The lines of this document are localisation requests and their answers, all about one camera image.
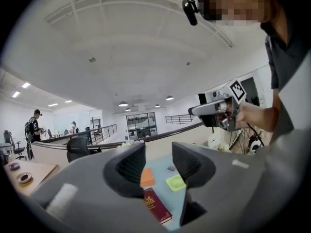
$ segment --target balcony railing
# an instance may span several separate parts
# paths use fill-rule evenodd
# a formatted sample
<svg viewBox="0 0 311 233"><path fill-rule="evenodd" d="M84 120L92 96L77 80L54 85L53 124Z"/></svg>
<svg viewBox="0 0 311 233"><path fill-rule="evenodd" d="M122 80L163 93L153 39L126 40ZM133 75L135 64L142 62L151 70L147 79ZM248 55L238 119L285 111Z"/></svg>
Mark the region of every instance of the balcony railing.
<svg viewBox="0 0 311 233"><path fill-rule="evenodd" d="M196 116L192 115L178 115L178 116L166 116L166 123L176 124L190 124Z"/></svg>
<svg viewBox="0 0 311 233"><path fill-rule="evenodd" d="M87 131L88 142L89 144L97 145L116 132L118 132L116 124L105 126L99 129L93 129L92 131Z"/></svg>

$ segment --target glass partition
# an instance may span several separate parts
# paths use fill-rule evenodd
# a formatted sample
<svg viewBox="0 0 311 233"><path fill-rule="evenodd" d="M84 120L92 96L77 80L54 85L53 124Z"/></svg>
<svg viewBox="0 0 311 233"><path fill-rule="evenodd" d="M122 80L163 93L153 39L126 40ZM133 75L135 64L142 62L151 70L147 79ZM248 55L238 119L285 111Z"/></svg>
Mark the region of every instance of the glass partition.
<svg viewBox="0 0 311 233"><path fill-rule="evenodd" d="M157 135L156 116L154 112L126 116L130 140L138 140Z"/></svg>

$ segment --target black cable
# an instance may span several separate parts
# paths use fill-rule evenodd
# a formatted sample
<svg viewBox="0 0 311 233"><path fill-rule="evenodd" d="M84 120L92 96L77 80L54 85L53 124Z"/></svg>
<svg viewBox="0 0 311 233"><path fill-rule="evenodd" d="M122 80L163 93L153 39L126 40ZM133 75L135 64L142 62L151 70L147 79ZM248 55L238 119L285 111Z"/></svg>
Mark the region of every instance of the black cable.
<svg viewBox="0 0 311 233"><path fill-rule="evenodd" d="M250 126L249 123L247 125L252 129L252 131L254 131L255 135L258 137L258 140L261 142L262 146L264 147L264 143L262 142L262 139L257 133L257 131L252 126Z"/></svg>

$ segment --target backpack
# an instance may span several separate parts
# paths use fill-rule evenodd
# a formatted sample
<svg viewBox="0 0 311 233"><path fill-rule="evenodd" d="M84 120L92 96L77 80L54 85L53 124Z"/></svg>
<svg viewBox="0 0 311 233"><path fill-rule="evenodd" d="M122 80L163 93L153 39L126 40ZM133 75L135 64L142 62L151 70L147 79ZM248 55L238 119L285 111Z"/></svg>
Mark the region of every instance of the backpack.
<svg viewBox="0 0 311 233"><path fill-rule="evenodd" d="M31 132L30 132L30 123L29 123L29 121L25 123L25 137L26 137L26 141L28 143L32 142L33 136L31 135Z"/></svg>

